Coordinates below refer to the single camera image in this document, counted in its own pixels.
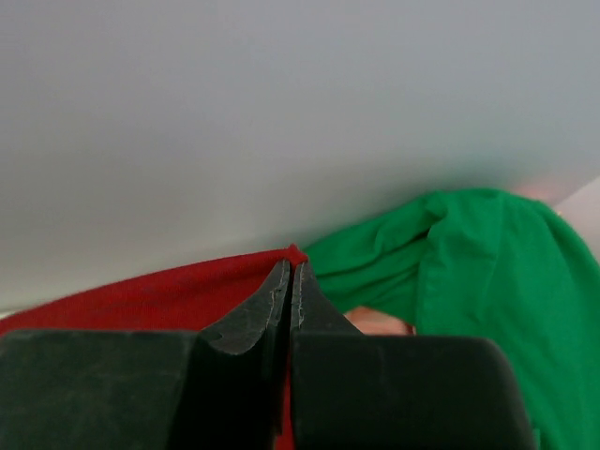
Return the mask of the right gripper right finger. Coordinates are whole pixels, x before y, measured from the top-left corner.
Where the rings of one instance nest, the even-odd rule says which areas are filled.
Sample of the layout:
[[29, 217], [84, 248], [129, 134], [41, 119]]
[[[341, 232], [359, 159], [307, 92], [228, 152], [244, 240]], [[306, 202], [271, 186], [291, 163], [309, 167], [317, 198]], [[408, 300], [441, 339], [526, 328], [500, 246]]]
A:
[[369, 336], [312, 267], [292, 288], [291, 418], [298, 449], [531, 449], [508, 359], [480, 337]]

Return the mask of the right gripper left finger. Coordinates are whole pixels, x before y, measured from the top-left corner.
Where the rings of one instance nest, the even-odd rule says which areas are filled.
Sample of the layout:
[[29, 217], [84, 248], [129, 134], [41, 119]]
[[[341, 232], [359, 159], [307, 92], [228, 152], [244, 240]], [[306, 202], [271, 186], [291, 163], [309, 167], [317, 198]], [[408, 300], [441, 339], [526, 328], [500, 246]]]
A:
[[5, 449], [271, 449], [291, 266], [199, 332], [24, 329], [1, 340]]

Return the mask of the red t-shirt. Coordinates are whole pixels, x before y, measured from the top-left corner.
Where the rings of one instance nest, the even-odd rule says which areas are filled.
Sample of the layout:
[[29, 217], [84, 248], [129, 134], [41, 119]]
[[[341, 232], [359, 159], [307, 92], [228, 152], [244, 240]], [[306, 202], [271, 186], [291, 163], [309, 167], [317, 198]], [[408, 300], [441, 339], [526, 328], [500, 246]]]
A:
[[[135, 277], [13, 314], [2, 337], [24, 329], [199, 332], [254, 294], [276, 263], [294, 271], [306, 261], [297, 247], [198, 262]], [[281, 431], [271, 449], [293, 447], [290, 394], [284, 383]]]

